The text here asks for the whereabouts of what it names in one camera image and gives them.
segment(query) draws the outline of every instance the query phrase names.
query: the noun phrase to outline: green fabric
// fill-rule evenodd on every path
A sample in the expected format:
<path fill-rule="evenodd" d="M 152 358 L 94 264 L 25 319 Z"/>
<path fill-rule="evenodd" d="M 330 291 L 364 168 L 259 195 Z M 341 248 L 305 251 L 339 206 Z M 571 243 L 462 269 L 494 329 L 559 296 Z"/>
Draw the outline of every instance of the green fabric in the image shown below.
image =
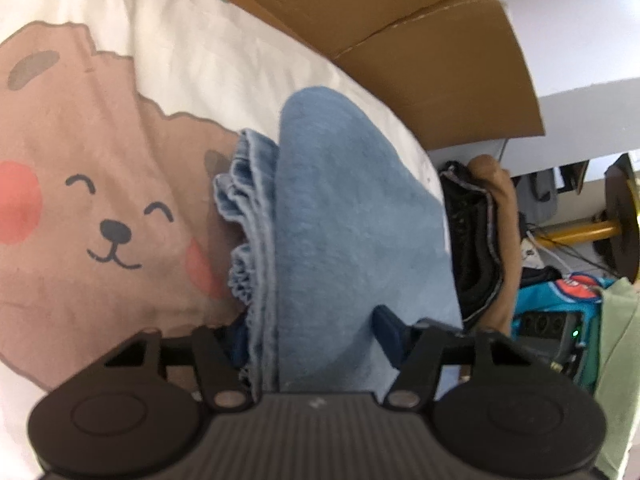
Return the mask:
<path fill-rule="evenodd" d="M 621 479 L 638 426 L 640 397 L 640 308 L 626 278 L 602 292 L 600 373 L 594 398 L 607 417 L 607 437 L 596 467 Z"/>
<path fill-rule="evenodd" d="M 600 367 L 600 316 L 593 316 L 589 323 L 589 342 L 585 349 L 584 368 L 580 374 L 578 384 L 593 393 L 598 380 Z"/>

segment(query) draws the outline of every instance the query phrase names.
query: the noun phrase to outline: bear face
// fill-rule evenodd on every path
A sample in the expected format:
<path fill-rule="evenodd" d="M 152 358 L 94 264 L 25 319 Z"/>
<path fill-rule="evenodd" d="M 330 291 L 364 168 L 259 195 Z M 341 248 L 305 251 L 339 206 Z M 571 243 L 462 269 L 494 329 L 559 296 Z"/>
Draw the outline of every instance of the bear face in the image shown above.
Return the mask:
<path fill-rule="evenodd" d="M 145 327 L 228 324 L 241 242 L 212 201 L 237 135 L 138 94 L 84 25 L 0 44 L 0 356 L 54 388 Z"/>

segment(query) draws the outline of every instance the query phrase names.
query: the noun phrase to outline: white fabric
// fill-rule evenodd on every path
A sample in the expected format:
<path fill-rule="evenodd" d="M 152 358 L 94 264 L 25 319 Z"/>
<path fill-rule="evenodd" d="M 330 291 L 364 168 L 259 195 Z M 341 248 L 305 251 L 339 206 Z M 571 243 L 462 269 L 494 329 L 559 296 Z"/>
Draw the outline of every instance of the white fabric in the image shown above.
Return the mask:
<path fill-rule="evenodd" d="M 0 16 L 0 42 L 36 20 L 85 23 L 98 50 L 134 57 L 140 93 L 166 114 L 187 111 L 276 141 L 280 109 L 292 92 L 333 88 L 369 116 L 442 200 L 432 164 L 388 108 L 318 54 L 223 0 L 0 0 Z M 26 420 L 43 394 L 0 365 L 0 480 L 39 473 Z"/>

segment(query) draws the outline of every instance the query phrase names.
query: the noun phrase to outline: black folded clothing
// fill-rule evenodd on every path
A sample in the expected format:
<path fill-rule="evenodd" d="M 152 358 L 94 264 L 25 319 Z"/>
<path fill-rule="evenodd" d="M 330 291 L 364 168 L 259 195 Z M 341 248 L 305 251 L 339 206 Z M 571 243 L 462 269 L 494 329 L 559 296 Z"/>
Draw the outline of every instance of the black folded clothing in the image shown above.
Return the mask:
<path fill-rule="evenodd" d="M 491 194 L 459 162 L 446 164 L 440 182 L 460 313 L 469 330 L 502 287 L 496 207 Z"/>

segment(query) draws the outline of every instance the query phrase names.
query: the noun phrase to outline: bear cheek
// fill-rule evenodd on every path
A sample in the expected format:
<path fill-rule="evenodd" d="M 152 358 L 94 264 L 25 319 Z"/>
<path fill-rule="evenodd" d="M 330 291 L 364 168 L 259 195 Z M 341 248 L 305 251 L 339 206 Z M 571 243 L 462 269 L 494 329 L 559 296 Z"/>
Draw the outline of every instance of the bear cheek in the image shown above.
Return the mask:
<path fill-rule="evenodd" d="M 19 244 L 40 222 L 42 193 L 36 174 L 24 164 L 0 162 L 0 243 Z"/>
<path fill-rule="evenodd" d="M 202 293 L 214 300 L 222 300 L 228 296 L 225 280 L 213 275 L 209 260 L 195 238 L 191 239 L 187 248 L 185 266 L 191 283 Z"/>

